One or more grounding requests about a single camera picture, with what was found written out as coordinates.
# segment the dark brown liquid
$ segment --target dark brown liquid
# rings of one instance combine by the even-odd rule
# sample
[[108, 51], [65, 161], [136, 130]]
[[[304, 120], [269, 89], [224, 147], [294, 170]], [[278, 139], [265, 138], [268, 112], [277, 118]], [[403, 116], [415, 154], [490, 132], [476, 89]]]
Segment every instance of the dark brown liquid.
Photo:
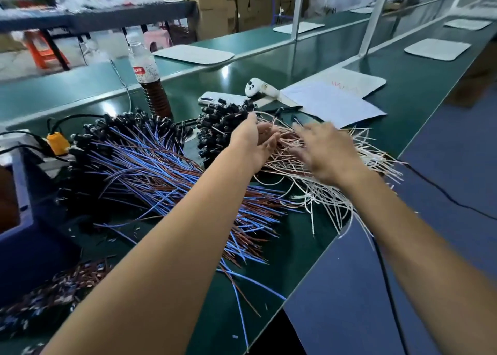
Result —
[[150, 111], [160, 117], [172, 119], [171, 106], [160, 80], [152, 83], [141, 83], [141, 86]]

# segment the white smartphone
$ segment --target white smartphone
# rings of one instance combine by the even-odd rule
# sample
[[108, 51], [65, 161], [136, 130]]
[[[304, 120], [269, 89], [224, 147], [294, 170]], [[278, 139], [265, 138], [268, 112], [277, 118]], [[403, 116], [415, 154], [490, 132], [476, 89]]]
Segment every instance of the white smartphone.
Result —
[[207, 105], [210, 103], [219, 103], [219, 99], [225, 100], [228, 104], [243, 105], [249, 98], [240, 96], [238, 94], [220, 93], [220, 92], [205, 92], [198, 98], [200, 105]]

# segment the blue crate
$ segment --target blue crate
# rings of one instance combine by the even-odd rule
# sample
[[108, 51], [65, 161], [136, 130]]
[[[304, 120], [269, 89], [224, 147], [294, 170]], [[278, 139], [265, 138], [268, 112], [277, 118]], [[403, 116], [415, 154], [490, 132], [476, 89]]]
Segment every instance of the blue crate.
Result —
[[38, 161], [32, 152], [18, 149], [7, 168], [16, 186], [20, 224], [0, 234], [0, 307], [79, 261], [79, 246], [60, 232], [65, 209], [56, 205], [54, 184]]

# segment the yellow plug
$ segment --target yellow plug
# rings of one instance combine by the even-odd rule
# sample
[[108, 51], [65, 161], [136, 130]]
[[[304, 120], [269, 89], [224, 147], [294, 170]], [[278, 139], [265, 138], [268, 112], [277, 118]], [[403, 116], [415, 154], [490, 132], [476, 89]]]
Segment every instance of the yellow plug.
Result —
[[67, 148], [71, 146], [68, 140], [64, 138], [64, 135], [59, 132], [48, 134], [47, 141], [56, 156], [67, 154]]

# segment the person's left arm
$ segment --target person's left arm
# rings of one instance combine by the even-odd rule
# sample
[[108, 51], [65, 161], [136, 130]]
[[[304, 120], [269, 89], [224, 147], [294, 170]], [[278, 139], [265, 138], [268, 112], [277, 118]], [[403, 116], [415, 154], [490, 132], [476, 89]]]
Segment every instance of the person's left arm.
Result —
[[278, 135], [270, 124], [257, 125], [251, 113], [190, 192], [78, 305], [43, 354], [183, 354], [246, 188]]

